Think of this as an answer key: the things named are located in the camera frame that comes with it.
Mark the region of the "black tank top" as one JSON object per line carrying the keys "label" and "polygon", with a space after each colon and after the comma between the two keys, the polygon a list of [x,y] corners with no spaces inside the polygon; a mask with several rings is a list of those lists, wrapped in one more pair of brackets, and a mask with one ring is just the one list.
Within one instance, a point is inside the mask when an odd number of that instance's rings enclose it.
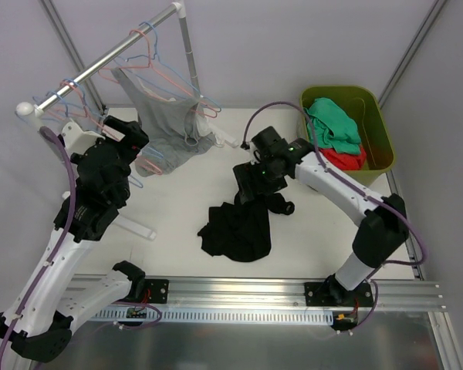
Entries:
{"label": "black tank top", "polygon": [[235,195],[231,203],[210,207],[208,222],[198,231],[201,249],[212,257],[251,263],[267,257],[272,249],[270,213],[289,216],[295,204],[280,193],[242,203]]}

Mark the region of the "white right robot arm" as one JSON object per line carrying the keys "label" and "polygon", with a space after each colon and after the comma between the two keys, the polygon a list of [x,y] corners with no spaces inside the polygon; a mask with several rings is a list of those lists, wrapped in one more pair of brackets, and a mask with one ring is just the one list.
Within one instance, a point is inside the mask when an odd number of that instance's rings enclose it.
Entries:
{"label": "white right robot arm", "polygon": [[368,190],[329,164],[313,144],[302,138],[289,143],[271,126],[252,138],[248,151],[252,160],[233,168],[241,203],[286,188],[290,177],[321,193],[357,226],[350,256],[313,292],[322,305],[352,304],[357,288],[409,238],[403,199]]}

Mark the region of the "green tank top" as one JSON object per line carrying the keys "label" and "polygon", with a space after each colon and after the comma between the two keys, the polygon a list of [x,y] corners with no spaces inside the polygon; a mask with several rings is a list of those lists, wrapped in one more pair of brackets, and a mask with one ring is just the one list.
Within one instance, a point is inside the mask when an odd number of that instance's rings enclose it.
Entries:
{"label": "green tank top", "polygon": [[358,156],[362,140],[356,122],[334,101],[321,97],[314,100],[304,112],[310,119],[306,124],[309,140],[316,138],[320,149],[333,149],[336,153]]}

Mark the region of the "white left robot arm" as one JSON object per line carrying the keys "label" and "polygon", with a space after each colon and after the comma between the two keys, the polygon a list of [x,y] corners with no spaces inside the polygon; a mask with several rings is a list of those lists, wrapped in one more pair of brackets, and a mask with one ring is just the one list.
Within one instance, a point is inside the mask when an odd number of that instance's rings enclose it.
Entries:
{"label": "white left robot arm", "polygon": [[63,161],[69,192],[53,221],[46,249],[14,304],[0,312],[0,369],[7,349],[47,363],[59,356],[72,336],[98,311],[111,304],[145,308],[150,292],[145,272],[121,261],[74,298],[62,299],[77,268],[120,221],[119,210],[130,197],[130,165],[148,144],[136,121],[107,116],[98,134],[66,123],[60,134],[41,126],[39,135]]}

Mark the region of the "red tank top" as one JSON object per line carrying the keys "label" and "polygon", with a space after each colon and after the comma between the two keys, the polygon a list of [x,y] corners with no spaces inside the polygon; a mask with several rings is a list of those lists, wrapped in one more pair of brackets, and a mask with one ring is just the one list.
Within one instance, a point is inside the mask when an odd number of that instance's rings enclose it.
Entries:
{"label": "red tank top", "polygon": [[358,155],[338,153],[334,149],[321,149],[320,152],[341,170],[361,170],[367,160],[367,154],[363,147],[360,148]]}

